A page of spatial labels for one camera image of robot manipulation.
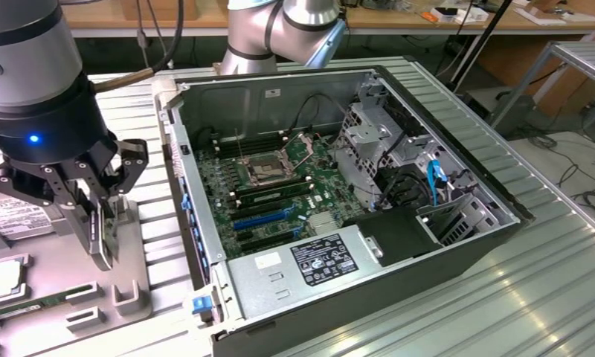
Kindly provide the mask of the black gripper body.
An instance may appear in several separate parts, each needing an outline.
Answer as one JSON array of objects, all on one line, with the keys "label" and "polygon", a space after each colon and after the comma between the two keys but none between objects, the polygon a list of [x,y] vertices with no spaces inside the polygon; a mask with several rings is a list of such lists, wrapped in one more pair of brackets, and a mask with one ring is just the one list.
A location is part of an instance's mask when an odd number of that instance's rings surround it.
[{"label": "black gripper body", "polygon": [[0,150],[28,164],[77,158],[101,144],[113,148],[89,80],[76,80],[57,97],[30,106],[0,106]]}]

